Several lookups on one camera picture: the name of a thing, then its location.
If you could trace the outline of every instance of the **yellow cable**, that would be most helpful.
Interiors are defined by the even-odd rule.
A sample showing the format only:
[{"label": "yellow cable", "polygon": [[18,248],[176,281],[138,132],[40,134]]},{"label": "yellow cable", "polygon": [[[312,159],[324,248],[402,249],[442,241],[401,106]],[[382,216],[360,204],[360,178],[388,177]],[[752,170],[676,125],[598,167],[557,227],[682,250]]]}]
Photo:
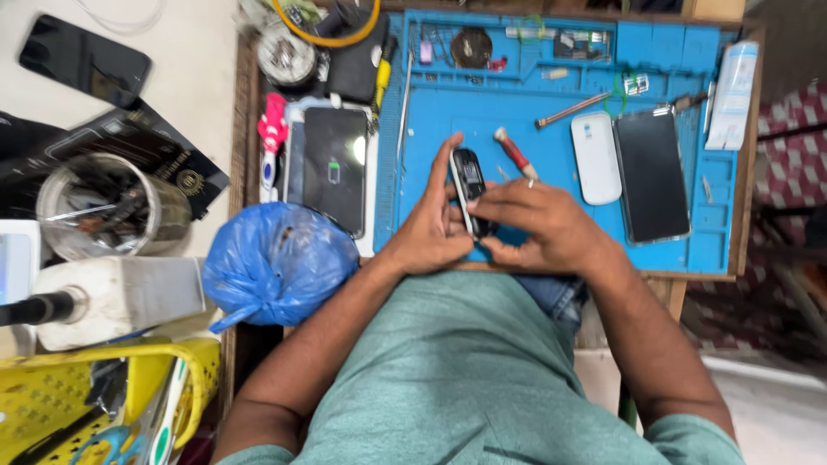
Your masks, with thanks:
[{"label": "yellow cable", "polygon": [[351,46],[358,41],[361,41],[371,31],[373,31],[374,26],[376,26],[376,20],[379,18],[379,3],[380,0],[373,0],[373,10],[370,12],[370,18],[368,18],[367,23],[364,27],[362,27],[359,31],[350,34],[347,37],[337,37],[335,39],[328,39],[319,36],[312,36],[305,31],[299,29],[293,22],[287,18],[284,14],[284,11],[281,9],[281,5],[279,5],[279,0],[272,0],[273,7],[275,8],[275,12],[279,13],[281,20],[284,21],[284,24],[293,32],[296,36],[305,39],[306,41],[310,42],[311,44],[322,46],[322,47],[330,47],[330,48],[338,48],[338,47],[345,47]]}]

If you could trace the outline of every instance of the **wooden frame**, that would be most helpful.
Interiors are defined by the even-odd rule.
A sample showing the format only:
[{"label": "wooden frame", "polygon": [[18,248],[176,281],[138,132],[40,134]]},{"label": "wooden frame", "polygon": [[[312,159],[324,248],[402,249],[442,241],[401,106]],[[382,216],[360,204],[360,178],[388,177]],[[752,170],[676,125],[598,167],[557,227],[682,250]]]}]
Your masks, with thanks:
[{"label": "wooden frame", "polygon": [[[332,0],[316,0],[320,7],[329,7]],[[747,137],[738,155],[736,166],[735,196],[733,221],[729,239],[729,265],[725,275],[705,275],[700,273],[679,273],[664,271],[642,271],[643,277],[653,293],[669,309],[673,318],[681,313],[683,295],[687,280],[727,280],[734,281],[743,274],[746,266],[749,234],[750,205],[753,195],[753,164],[758,136],[758,105],[761,94],[761,69],[763,63],[764,29],[755,24],[739,22],[715,22],[696,20],[673,15],[621,15],[619,13],[595,13],[583,11],[565,11],[553,9],[560,4],[582,4],[582,0],[472,0],[465,6],[459,6],[456,0],[384,0],[382,10],[399,12],[405,8],[479,12],[486,14],[503,14],[527,16],[539,13],[544,17],[569,17],[594,21],[612,22],[646,21],[646,22],[680,22],[687,25],[717,26],[724,31],[747,30],[747,37],[757,41],[759,46],[757,70],[753,83],[753,96],[747,120]],[[263,88],[261,72],[256,62],[256,36],[240,33],[237,40],[236,57],[236,99],[233,118],[232,163],[230,173],[230,208],[229,217],[235,216],[247,205],[258,203],[259,139],[256,122],[263,108]],[[478,271],[508,271],[487,263],[467,262],[457,268]],[[221,418],[225,418],[235,395],[236,384],[236,330],[228,329],[222,335],[222,371],[218,393]]]}]

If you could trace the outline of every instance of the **green t-shirt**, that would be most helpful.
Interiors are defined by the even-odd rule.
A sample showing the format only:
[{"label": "green t-shirt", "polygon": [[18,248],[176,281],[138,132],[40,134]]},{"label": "green t-shirt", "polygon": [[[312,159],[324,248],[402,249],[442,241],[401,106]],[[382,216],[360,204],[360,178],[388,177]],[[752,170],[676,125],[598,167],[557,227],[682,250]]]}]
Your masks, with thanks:
[{"label": "green t-shirt", "polygon": [[641,438],[592,405],[572,339],[511,276],[410,277],[353,348],[298,457],[264,445],[220,465],[743,463],[700,417],[661,418]]}]

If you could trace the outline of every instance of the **red screwdriver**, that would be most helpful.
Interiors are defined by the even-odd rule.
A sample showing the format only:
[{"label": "red screwdriver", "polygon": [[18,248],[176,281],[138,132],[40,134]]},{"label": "red screwdriver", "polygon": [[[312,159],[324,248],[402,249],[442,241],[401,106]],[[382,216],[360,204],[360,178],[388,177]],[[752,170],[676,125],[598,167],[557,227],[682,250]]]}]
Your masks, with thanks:
[{"label": "red screwdriver", "polygon": [[496,141],[503,146],[505,155],[509,156],[509,158],[514,161],[514,164],[517,165],[517,169],[523,173],[523,176],[529,178],[530,180],[540,179],[540,176],[537,175],[537,171],[535,171],[534,167],[531,166],[531,163],[526,160],[523,153],[519,151],[517,145],[514,144],[514,141],[512,141],[508,133],[505,132],[504,127],[497,129],[494,133],[494,139],[496,139]]}]

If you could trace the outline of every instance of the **white cable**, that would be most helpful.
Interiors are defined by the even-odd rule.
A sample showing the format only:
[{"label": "white cable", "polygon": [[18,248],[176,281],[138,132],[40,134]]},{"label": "white cable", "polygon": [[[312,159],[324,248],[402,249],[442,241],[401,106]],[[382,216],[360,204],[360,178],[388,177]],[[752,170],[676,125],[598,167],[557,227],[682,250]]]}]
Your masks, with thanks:
[{"label": "white cable", "polygon": [[84,0],[72,1],[75,5],[77,5],[86,13],[88,13],[92,17],[92,19],[94,19],[95,22],[97,22],[97,24],[103,26],[109,31],[123,36],[134,36],[146,32],[150,28],[152,28],[158,22],[158,20],[160,20],[160,17],[163,16],[164,10],[166,10],[168,2],[168,0],[158,0],[158,2],[155,4],[155,8],[152,10],[152,13],[150,13],[147,17],[141,19],[140,21],[121,22],[100,16],[92,9],[90,9],[86,5]]}]

